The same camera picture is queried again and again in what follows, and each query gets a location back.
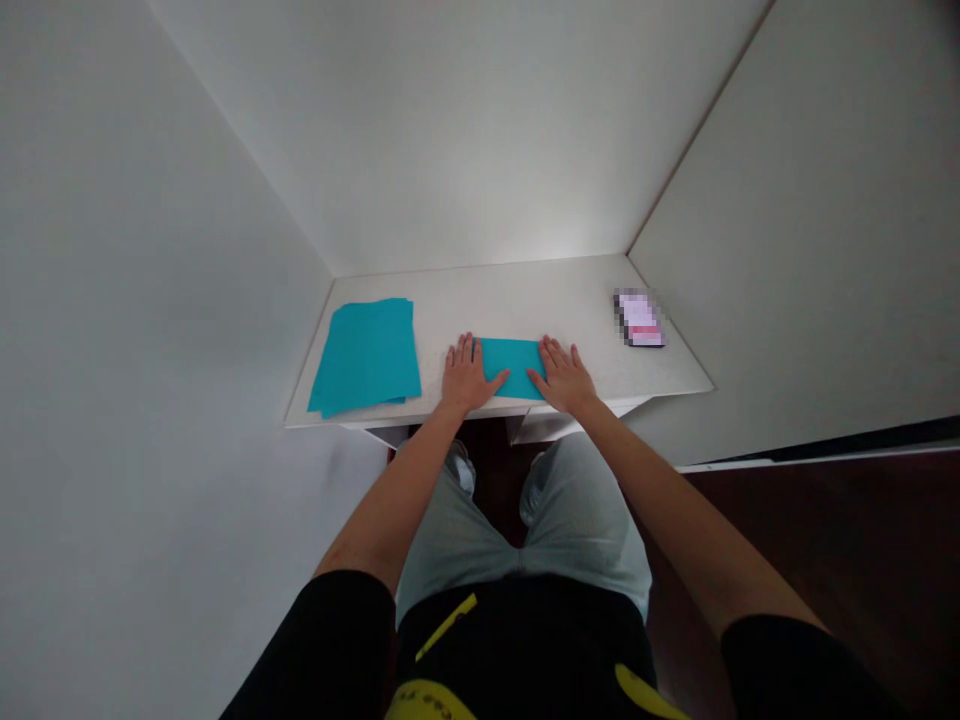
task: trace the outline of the teal paper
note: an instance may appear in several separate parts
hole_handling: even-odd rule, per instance
[[[510,377],[497,390],[501,397],[519,397],[527,400],[543,400],[543,395],[527,375],[527,368],[533,368],[540,377],[546,372],[540,359],[540,348],[532,340],[500,340],[482,338],[483,375],[489,382],[504,369],[510,370]]]
[[[348,303],[330,318],[309,412],[323,417],[420,396],[413,303],[390,298]]]

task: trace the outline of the hand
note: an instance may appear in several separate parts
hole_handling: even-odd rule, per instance
[[[544,335],[540,340],[540,358],[547,371],[546,381],[536,370],[527,370],[527,374],[544,399],[557,410],[576,415],[584,404],[596,399],[593,380],[580,362],[576,345],[570,346],[568,355],[560,343]]]
[[[507,381],[510,371],[504,370],[491,382],[483,376],[483,346],[474,344],[473,333],[461,335],[456,347],[447,350],[443,369],[443,399],[441,404],[457,408],[466,415],[476,410]]]

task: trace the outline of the light gray pants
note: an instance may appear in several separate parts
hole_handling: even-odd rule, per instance
[[[520,517],[530,532],[511,546],[471,499],[476,471],[447,456],[397,588],[397,627],[442,590],[511,575],[563,575],[630,598],[644,622],[650,565],[616,478],[584,433],[554,443],[527,476]]]

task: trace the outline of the desk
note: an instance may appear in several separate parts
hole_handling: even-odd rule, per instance
[[[389,273],[335,281],[300,381],[288,428],[338,424],[371,430],[423,422],[440,400],[447,348],[461,332],[477,337],[537,340],[544,333],[565,347],[576,342],[597,394],[622,415],[659,395],[707,392],[713,384],[669,320],[666,347],[624,345],[614,313],[618,287],[644,287],[624,255]],[[413,330],[423,395],[322,418],[307,412],[330,317],[341,305],[388,297],[413,301]],[[541,400],[494,397],[469,418],[508,416],[511,441],[552,440],[577,429]]]

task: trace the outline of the pixelated phone screen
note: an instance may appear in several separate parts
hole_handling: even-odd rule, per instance
[[[613,296],[619,332],[630,347],[663,347],[660,310],[645,290],[617,288]]]

